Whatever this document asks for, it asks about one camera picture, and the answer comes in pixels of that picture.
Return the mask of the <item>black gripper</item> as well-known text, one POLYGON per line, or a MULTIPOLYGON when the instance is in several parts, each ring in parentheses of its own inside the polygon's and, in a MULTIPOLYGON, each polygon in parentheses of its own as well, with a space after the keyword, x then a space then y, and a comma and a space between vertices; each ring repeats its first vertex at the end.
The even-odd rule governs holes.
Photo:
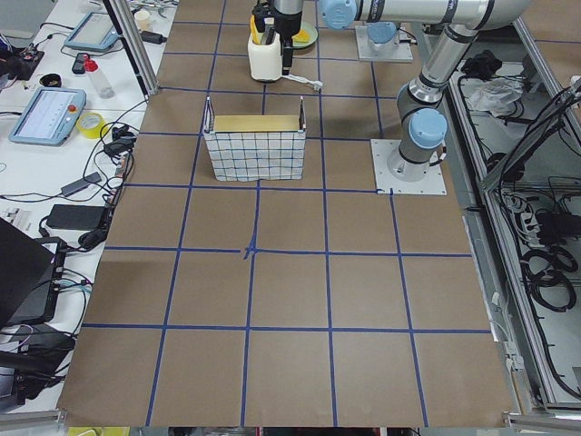
POLYGON ((293 59, 292 37, 300 31, 302 0, 258 1, 252 8, 254 24, 259 33, 265 32, 265 19, 274 19, 274 29, 281 37, 281 74, 289 75, 293 59))

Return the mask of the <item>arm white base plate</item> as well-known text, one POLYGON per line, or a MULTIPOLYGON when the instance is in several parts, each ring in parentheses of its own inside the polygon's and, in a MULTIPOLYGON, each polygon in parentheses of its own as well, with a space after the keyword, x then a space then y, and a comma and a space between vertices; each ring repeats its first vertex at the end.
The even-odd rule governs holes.
POLYGON ((377 22, 355 27, 358 56, 361 61, 411 63, 410 42, 404 41, 392 22, 377 22))
POLYGON ((409 163, 399 153, 400 140, 372 139, 371 155, 376 192, 395 195, 446 195, 447 189, 434 152, 428 163, 409 163))

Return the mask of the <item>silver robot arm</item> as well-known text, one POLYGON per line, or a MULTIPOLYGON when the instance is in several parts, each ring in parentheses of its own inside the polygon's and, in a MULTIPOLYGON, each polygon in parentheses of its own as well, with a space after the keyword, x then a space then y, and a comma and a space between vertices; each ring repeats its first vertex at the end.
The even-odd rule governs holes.
POLYGON ((395 23, 368 23, 366 29, 368 46, 373 55, 387 55, 399 48, 399 28, 395 23))
POLYGON ((430 158, 444 141, 446 118, 437 110, 448 80, 481 30, 509 25, 526 11, 528 1, 322 1, 327 27, 343 29, 355 21, 442 24, 429 59, 419 75, 399 92, 402 126, 399 148, 388 158, 388 169, 405 182, 422 180, 430 158))

